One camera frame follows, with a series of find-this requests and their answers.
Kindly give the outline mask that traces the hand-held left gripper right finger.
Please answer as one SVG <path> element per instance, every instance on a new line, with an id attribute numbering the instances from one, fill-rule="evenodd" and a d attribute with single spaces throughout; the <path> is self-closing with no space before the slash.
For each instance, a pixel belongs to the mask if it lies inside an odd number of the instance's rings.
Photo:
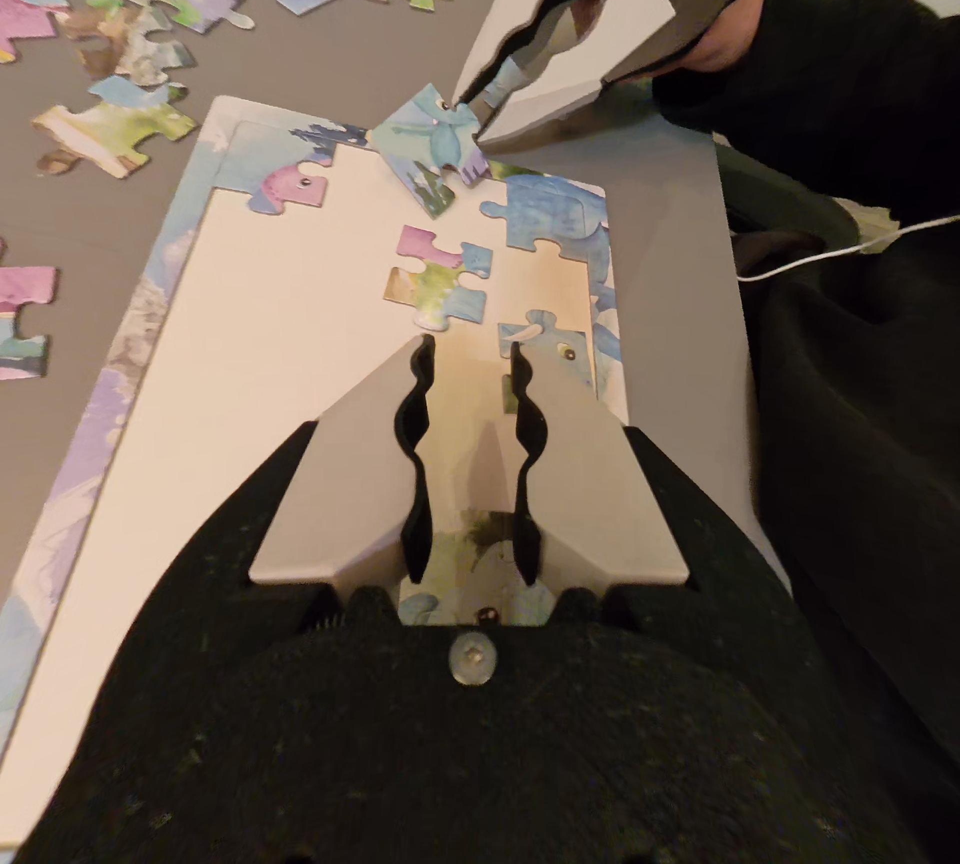
<path id="1" fill-rule="evenodd" d="M 690 570 L 617 415 L 571 363 L 510 346 L 517 401 L 512 553 L 527 586 L 603 598 L 626 585 L 682 586 Z"/>

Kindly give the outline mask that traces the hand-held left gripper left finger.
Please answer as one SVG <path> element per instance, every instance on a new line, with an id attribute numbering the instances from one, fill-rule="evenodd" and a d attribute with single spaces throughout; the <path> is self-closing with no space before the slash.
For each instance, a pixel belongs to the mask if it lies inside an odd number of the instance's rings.
<path id="1" fill-rule="evenodd" d="M 249 575 L 263 585 L 322 583 L 347 602 L 360 587 L 424 577 L 433 543 L 426 396 L 436 340 L 411 338 L 316 421 Z"/>

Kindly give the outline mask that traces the white puzzle tray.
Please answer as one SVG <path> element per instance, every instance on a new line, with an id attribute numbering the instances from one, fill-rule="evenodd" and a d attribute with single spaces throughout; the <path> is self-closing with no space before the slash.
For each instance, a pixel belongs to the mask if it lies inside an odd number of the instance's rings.
<path id="1" fill-rule="evenodd" d="M 40 819 L 176 553 L 297 426 L 427 331 L 412 307 L 383 300 L 393 267 L 424 269 L 396 254 L 404 225 L 435 233 L 438 249 L 493 251 L 488 279 L 461 276 L 486 292 L 483 323 L 428 331 L 452 378 L 430 399 L 422 452 L 435 533 L 514 506 L 522 451 L 503 412 L 498 323 L 539 308 L 584 331 L 596 395 L 627 421 L 611 249 L 589 262 L 547 241 L 516 250 L 504 221 L 479 210 L 505 201 L 510 176 L 547 173 L 492 160 L 473 186 L 452 181 L 455 201 L 433 220 L 351 136 L 227 97 L 198 135 L 2 610 L 2 862 Z M 293 163 L 327 178 L 321 207 L 250 211 L 263 179 Z"/>

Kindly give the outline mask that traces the blue triceratops body puzzle piece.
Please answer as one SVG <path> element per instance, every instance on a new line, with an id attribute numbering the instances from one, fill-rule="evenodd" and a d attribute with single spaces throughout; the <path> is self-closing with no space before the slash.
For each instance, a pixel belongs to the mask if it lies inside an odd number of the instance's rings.
<path id="1" fill-rule="evenodd" d="M 564 258 L 589 262 L 610 256 L 606 196 L 560 176 L 514 175 L 504 202 L 482 201 L 480 212 L 505 223 L 506 245 L 534 252 L 556 244 Z"/>

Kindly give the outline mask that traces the teal baby dinosaur corner piece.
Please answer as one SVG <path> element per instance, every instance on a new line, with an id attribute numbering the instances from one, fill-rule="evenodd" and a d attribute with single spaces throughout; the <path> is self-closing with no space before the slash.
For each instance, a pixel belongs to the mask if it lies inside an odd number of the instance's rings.
<path id="1" fill-rule="evenodd" d="M 451 107 L 429 83 L 366 133 L 368 145 L 383 158 L 431 218 L 455 201 L 443 174 L 455 171 L 473 186 L 489 171 L 476 143 L 479 120 L 466 104 Z"/>

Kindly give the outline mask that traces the blue green pink puzzle piece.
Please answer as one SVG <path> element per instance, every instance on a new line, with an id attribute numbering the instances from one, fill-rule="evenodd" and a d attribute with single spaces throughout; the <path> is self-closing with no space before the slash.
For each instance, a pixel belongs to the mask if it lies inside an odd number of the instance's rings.
<path id="1" fill-rule="evenodd" d="M 423 270 L 411 272 L 393 267 L 383 300 L 412 307 L 414 323 L 427 331 L 448 330 L 450 319 L 482 324 L 486 292 L 463 286 L 461 276 L 469 274 L 481 280 L 488 279 L 493 268 L 493 250 L 464 242 L 460 250 L 453 253 L 438 249 L 436 236 L 422 228 L 403 226 L 395 253 L 419 260 Z"/>

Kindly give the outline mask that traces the pink dinosaur head puzzle piece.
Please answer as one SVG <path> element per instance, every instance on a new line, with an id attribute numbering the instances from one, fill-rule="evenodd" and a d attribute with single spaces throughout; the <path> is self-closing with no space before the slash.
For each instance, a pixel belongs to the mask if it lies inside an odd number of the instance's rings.
<path id="1" fill-rule="evenodd" d="M 288 204 L 320 208 L 326 197 L 328 179 L 302 172 L 296 163 L 272 171 L 254 189 L 246 207 L 258 214 L 281 215 Z"/>

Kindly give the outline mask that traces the pink spotted back puzzle piece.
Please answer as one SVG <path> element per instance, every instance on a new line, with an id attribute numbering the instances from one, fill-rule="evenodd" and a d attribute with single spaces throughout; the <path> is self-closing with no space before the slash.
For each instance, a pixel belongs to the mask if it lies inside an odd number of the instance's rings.
<path id="1" fill-rule="evenodd" d="M 49 354 L 47 335 L 24 337 L 20 310 L 54 300 L 59 272 L 51 266 L 3 267 L 1 272 L 1 379 L 41 378 Z"/>

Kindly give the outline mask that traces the jigsaw puzzle pieces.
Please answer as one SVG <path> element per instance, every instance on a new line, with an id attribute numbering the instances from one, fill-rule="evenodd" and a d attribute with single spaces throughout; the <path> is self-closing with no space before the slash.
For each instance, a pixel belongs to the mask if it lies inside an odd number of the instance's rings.
<path id="1" fill-rule="evenodd" d="M 333 0 L 278 0 L 302 16 Z M 195 65 L 179 40 L 155 41 L 175 25 L 205 34 L 224 21 L 251 30 L 254 21 L 240 12 L 244 0 L 2 0 L 2 63 L 18 59 L 17 42 L 65 37 L 78 42 L 77 54 L 89 92 L 97 99 L 82 112 L 54 105 L 32 120 L 55 148 L 37 163 L 48 175 L 69 171 L 77 162 L 94 163 L 125 179 L 147 157 L 138 145 L 162 136 L 178 141 L 195 122 L 178 107 L 186 88 L 170 71 Z M 408 0 L 412 8 L 433 11 L 436 0 Z"/>

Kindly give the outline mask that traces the person's right forearm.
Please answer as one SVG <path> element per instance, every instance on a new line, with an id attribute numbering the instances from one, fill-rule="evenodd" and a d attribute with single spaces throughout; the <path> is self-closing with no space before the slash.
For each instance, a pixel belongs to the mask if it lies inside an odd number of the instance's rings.
<path id="1" fill-rule="evenodd" d="M 764 0 L 750 48 L 653 80 L 672 123 L 903 224 L 959 208 L 959 18 L 918 0 Z"/>

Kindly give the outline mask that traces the person's right hand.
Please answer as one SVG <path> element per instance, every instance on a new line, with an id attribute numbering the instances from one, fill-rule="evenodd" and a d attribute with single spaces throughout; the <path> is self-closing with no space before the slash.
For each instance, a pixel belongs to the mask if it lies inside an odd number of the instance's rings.
<path id="1" fill-rule="evenodd" d="M 718 73 L 736 65 L 750 50 L 760 27 L 764 0 L 735 0 L 716 18 L 678 68 Z"/>

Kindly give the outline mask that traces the joined green dinosaur puzzle pieces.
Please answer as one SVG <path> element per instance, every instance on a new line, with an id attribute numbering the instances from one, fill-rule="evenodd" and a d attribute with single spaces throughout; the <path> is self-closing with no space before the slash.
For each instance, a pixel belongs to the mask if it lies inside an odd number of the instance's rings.
<path id="1" fill-rule="evenodd" d="M 398 616 L 407 626 L 546 624 L 556 598 L 542 582 L 528 586 L 514 559 L 513 515 L 467 511 L 463 526 L 436 532 L 421 581 L 405 578 Z"/>

